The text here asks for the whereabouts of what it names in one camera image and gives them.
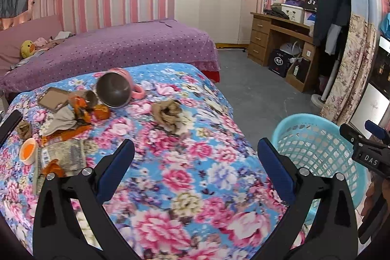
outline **floral bedspread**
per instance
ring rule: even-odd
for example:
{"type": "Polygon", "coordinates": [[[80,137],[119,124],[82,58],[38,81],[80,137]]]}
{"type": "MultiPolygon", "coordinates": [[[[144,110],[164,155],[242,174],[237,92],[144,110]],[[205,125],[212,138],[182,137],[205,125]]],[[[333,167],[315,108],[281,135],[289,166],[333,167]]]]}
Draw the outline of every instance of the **floral bedspread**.
{"type": "MultiPolygon", "coordinates": [[[[125,138],[136,155],[114,197],[104,204],[110,218],[142,259],[249,259],[264,243],[286,207],[273,189],[255,152],[233,121],[233,110],[219,90],[188,64],[162,63],[127,68],[147,91],[94,120],[86,140],[87,166],[112,154],[125,138]],[[153,102],[174,98],[183,109],[179,130],[166,132],[154,121],[153,102]]],[[[102,73],[86,74],[20,94],[18,109],[38,141],[53,114],[37,98],[49,86],[69,91],[94,89],[102,73]]],[[[32,252],[37,197],[34,165],[18,159],[16,131],[0,152],[0,211],[22,244],[32,252]]],[[[99,247],[81,207],[73,202],[88,242],[99,247]]]]}

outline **pink pillow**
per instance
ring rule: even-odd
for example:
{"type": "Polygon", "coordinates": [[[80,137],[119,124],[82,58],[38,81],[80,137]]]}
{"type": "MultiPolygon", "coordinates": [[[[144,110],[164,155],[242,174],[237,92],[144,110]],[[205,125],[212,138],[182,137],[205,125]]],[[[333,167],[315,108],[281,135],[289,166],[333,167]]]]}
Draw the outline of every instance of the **pink pillow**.
{"type": "Polygon", "coordinates": [[[11,69],[11,65],[20,62],[20,47],[24,41],[54,38],[60,31],[63,28],[56,15],[26,21],[0,31],[0,77],[11,69]]]}
{"type": "Polygon", "coordinates": [[[10,27],[0,31],[0,54],[4,52],[2,46],[11,44],[15,47],[21,47],[26,40],[35,41],[38,38],[49,39],[56,37],[60,31],[63,31],[58,16],[48,16],[39,19],[26,21],[20,25],[10,27]]]}
{"type": "Polygon", "coordinates": [[[15,65],[22,59],[20,56],[20,48],[11,44],[0,44],[2,53],[0,54],[0,77],[4,76],[11,69],[11,65],[15,65]]]}

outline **gray floor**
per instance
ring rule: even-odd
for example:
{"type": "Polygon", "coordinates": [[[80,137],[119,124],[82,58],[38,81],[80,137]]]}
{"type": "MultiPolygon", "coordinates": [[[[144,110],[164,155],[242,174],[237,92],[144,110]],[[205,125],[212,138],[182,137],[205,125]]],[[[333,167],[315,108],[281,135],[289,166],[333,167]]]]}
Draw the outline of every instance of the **gray floor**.
{"type": "Polygon", "coordinates": [[[219,90],[234,109],[234,121],[252,147],[271,138],[278,123],[296,113],[318,114],[311,94],[300,93],[280,76],[247,58],[242,50],[219,50],[219,90]]]}

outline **newspaper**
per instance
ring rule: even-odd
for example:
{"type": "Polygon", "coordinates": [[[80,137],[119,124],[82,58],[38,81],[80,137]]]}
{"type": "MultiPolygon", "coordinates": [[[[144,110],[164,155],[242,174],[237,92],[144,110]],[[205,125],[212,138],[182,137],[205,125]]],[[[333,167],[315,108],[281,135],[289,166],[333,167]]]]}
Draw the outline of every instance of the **newspaper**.
{"type": "Polygon", "coordinates": [[[66,176],[77,175],[86,167],[84,140],[70,139],[48,145],[37,151],[33,184],[35,195],[40,194],[45,181],[42,170],[54,159],[58,159],[57,164],[65,171],[66,176]]]}

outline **screw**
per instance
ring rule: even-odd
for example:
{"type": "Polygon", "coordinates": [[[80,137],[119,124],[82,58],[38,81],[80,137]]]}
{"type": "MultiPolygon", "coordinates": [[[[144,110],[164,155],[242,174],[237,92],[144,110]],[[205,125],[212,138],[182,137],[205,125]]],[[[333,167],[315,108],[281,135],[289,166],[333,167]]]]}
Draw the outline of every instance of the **screw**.
{"type": "Polygon", "coordinates": [[[344,181],[345,180],[345,176],[342,173],[336,173],[336,179],[339,180],[339,181],[344,181]]]}
{"type": "Polygon", "coordinates": [[[303,176],[308,176],[310,174],[310,171],[307,168],[300,168],[299,174],[303,176]]]}
{"type": "Polygon", "coordinates": [[[83,169],[82,173],[85,176],[90,175],[92,173],[92,169],[91,168],[85,168],[85,169],[83,169]]]}
{"type": "Polygon", "coordinates": [[[46,176],[46,178],[47,178],[49,181],[51,181],[51,180],[53,180],[53,179],[55,178],[55,174],[54,174],[53,172],[51,172],[51,173],[49,173],[49,174],[46,176]]]}

